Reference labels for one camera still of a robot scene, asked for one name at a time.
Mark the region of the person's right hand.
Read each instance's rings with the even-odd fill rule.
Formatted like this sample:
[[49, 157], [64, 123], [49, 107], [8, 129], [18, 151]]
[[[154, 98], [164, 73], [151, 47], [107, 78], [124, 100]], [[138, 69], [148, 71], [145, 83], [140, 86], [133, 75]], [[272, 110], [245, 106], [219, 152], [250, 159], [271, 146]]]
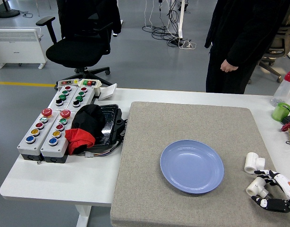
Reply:
[[220, 67], [221, 71], [224, 71], [224, 72], [231, 72], [231, 71], [236, 71], [238, 69], [237, 66], [233, 66], [231, 64], [229, 64], [227, 62], [227, 60], [224, 60], [223, 63], [221, 64], [221, 67]]

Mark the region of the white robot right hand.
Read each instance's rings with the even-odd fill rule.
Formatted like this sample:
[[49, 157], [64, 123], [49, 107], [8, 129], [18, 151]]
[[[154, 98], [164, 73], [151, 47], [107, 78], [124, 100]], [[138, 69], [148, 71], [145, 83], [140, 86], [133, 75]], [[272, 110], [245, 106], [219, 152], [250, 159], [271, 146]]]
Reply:
[[258, 174], [258, 177], [264, 179], [266, 183], [269, 183], [271, 186], [279, 186], [280, 189], [288, 197], [287, 200], [276, 199], [276, 198], [259, 198], [256, 195], [251, 196], [251, 199], [255, 201], [257, 205], [261, 208], [272, 211], [272, 212], [281, 212], [288, 213], [290, 212], [290, 180], [284, 175], [272, 171], [272, 170], [255, 170], [255, 174]]

